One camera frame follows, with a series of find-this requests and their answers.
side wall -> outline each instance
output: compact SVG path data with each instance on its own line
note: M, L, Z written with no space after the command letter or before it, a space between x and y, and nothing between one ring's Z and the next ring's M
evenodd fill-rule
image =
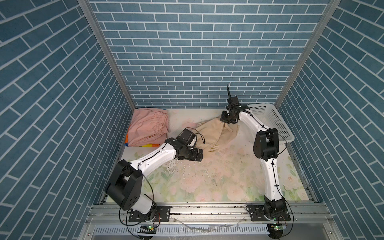
M383 239L383 12L342 0L279 109L345 239Z
M131 110L76 0L0 1L0 239L72 239Z
M329 0L91 0L137 107L274 103Z

table surface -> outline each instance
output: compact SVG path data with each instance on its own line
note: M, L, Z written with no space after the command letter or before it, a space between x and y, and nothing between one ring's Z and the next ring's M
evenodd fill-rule
M221 115L220 109L169 109L168 137L185 127ZM148 176L156 202L264 201L265 176L253 153L254 137L242 122L234 140L202 162L173 159ZM153 147L125 147L122 159L132 161L155 150ZM288 151L277 158L280 187L286 200L309 200ZM151 196L144 182L142 191Z

beige cloth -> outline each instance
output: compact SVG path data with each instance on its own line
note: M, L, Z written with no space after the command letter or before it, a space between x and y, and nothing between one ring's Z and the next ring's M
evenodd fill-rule
M196 147L202 149L203 155L207 156L233 140L239 131L239 125L223 123L220 118L214 118L200 123L196 130L205 137L205 144L203 144L202 139L197 135Z

folded garment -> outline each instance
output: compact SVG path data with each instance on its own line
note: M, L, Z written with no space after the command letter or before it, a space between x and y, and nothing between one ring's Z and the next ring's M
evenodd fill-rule
M140 108L133 112L126 137L126 146L141 147L147 144L163 144L167 138L167 110Z
M214 118L200 123L196 130L205 138L204 144L202 139L198 137L196 147L203 150L204 156L208 156L232 141L237 136L239 125L223 123L220 118Z

white plastic basket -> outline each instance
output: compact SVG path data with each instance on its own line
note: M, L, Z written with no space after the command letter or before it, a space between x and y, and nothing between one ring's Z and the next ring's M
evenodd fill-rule
M270 103L249 104L253 115L255 115L263 124L270 128L276 128L280 135L282 135L287 142L292 142L295 136L288 128L283 117L277 111L275 106ZM284 139L279 136L279 143L285 143Z

